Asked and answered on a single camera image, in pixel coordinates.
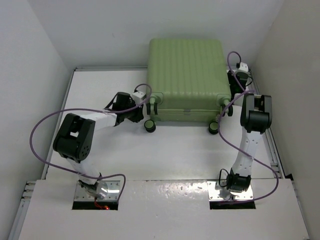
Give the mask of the light green suitcase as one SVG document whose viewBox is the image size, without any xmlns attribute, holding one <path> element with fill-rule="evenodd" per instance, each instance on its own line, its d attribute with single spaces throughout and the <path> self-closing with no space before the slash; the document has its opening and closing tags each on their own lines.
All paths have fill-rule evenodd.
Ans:
<svg viewBox="0 0 320 240">
<path fill-rule="evenodd" d="M 232 94 L 218 39 L 154 38 L 149 42 L 147 132 L 157 122 L 201 122 L 212 135 Z"/>
</svg>

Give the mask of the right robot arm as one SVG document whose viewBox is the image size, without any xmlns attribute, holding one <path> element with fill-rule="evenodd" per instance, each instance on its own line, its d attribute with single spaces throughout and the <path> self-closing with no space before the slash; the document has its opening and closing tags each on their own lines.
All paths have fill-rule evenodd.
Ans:
<svg viewBox="0 0 320 240">
<path fill-rule="evenodd" d="M 242 136 L 239 147 L 228 143 L 238 150 L 237 157 L 226 177 L 225 188 L 230 192 L 242 193 L 249 189 L 252 179 L 252 165 L 259 141 L 272 124 L 272 97 L 257 95 L 253 90 L 245 90 L 222 109 L 225 113 L 232 104 L 242 100 L 240 126 Z"/>
</svg>

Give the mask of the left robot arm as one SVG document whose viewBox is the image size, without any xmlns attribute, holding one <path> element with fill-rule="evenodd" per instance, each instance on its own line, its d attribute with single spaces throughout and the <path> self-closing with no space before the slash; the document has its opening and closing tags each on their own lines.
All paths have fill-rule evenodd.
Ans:
<svg viewBox="0 0 320 240">
<path fill-rule="evenodd" d="M 102 199 L 108 194 L 108 185 L 100 180 L 101 173 L 93 167 L 89 158 L 94 132 L 116 127 L 125 119 L 140 122 L 146 94 L 118 92 L 102 112 L 77 115 L 68 113 L 53 142 L 53 150 L 65 158 L 79 175 L 79 183 L 87 193 Z"/>
</svg>

